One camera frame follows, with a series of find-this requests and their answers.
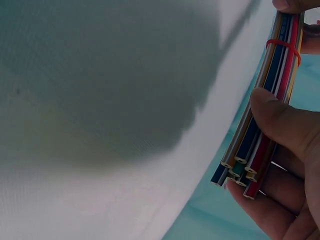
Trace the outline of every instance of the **red rubber band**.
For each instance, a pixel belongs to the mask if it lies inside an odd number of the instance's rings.
[[[290,49],[291,51],[293,51],[294,54],[296,55],[296,57],[298,58],[298,67],[300,66],[300,64],[301,64],[301,56],[300,56],[299,52],[296,50],[295,46],[293,46],[292,44],[289,44],[286,41],[281,41],[279,39],[269,39],[266,42],[266,47],[268,47],[269,44],[282,45],[282,46],[285,46],[286,48]]]

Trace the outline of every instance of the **bundle of pencils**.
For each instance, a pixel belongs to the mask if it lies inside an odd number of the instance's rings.
[[[265,88],[278,100],[289,104],[300,65],[300,48],[303,36],[304,13],[276,13],[271,39],[255,87]],[[245,187],[243,195],[254,200],[260,190],[276,143],[266,137],[253,118],[248,103],[211,182],[222,186],[226,179]]]

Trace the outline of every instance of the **teal surface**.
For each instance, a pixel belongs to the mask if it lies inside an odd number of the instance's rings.
[[[228,190],[218,188],[210,179],[226,151],[245,110],[258,76],[260,65],[242,100],[223,143],[193,195],[164,240],[267,240],[269,239],[233,200]],[[320,111],[320,56],[303,55],[292,92],[294,107]]]

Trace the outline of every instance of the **hand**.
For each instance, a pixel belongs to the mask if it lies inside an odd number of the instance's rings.
[[[263,88],[250,98],[260,129],[279,143],[255,200],[228,181],[238,204],[273,240],[320,240],[320,112],[293,108]]]
[[[320,7],[320,0],[273,0],[273,5],[283,13],[296,14]],[[304,24],[301,53],[320,54],[320,22]]]

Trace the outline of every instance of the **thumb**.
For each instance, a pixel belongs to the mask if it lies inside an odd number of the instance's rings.
[[[320,144],[320,113],[296,109],[263,88],[250,97],[253,117],[261,131],[305,162]]]
[[[274,7],[283,13],[299,14],[320,7],[320,0],[272,0]]]

